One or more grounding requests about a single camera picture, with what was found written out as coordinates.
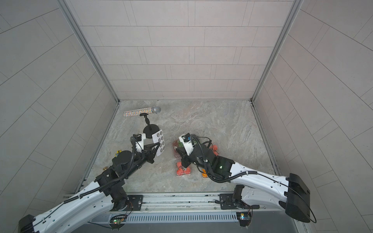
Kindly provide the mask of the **fruit sticker sheet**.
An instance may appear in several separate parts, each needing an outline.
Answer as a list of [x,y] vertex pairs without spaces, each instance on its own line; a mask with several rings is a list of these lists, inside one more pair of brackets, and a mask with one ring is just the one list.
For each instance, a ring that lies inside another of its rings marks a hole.
[[165,150],[165,140],[162,130],[154,133],[152,135],[153,143],[159,143],[159,148],[157,149],[156,156],[160,156]]

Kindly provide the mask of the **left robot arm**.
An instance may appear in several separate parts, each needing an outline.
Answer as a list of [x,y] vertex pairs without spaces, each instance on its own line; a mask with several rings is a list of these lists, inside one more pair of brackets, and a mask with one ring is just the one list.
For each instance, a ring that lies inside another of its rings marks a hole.
[[112,165],[82,191],[42,214],[23,217],[18,222],[18,232],[71,233],[104,212],[125,209],[130,202],[123,189],[125,179],[144,163],[152,164],[163,146],[160,141],[145,145],[137,141],[139,137],[133,135],[132,150],[118,152]]

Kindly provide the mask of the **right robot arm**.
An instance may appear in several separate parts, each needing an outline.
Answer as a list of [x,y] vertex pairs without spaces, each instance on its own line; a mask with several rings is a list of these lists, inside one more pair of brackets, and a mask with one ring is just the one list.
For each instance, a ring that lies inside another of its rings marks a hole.
[[269,194],[277,206],[285,213],[301,222],[316,223],[316,217],[310,207],[310,190],[300,176],[289,174],[276,176],[252,170],[240,163],[216,155],[210,148],[211,141],[201,143],[196,135],[186,134],[179,137],[183,144],[177,148],[182,166],[187,168],[195,164],[198,170],[216,183],[236,184],[233,201],[239,208],[251,206],[242,196],[244,188],[254,188]]

